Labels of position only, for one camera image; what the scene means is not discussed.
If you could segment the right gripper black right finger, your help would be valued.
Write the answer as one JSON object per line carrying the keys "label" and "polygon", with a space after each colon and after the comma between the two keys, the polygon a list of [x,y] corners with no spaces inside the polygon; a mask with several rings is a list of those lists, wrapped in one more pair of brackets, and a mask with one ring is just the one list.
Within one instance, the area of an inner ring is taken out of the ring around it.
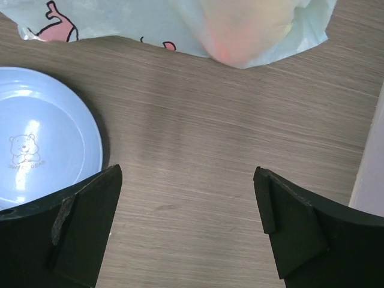
{"label": "right gripper black right finger", "polygon": [[383,217],[257,167],[254,190],[286,287],[383,287]]}

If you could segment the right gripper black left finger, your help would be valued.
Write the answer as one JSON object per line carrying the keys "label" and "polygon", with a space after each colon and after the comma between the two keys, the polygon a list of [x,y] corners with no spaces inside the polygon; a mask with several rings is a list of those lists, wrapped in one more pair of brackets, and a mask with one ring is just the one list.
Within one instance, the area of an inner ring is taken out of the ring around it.
{"label": "right gripper black left finger", "polygon": [[114,165],[1,211],[1,287],[95,287],[122,187]]}

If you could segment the light blue printed plastic bag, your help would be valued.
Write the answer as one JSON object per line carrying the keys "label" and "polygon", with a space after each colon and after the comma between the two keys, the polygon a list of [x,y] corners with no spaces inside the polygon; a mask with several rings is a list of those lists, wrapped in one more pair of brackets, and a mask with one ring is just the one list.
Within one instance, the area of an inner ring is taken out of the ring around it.
{"label": "light blue printed plastic bag", "polygon": [[327,40],[335,1],[2,1],[26,40],[119,36],[212,58],[267,65]]}

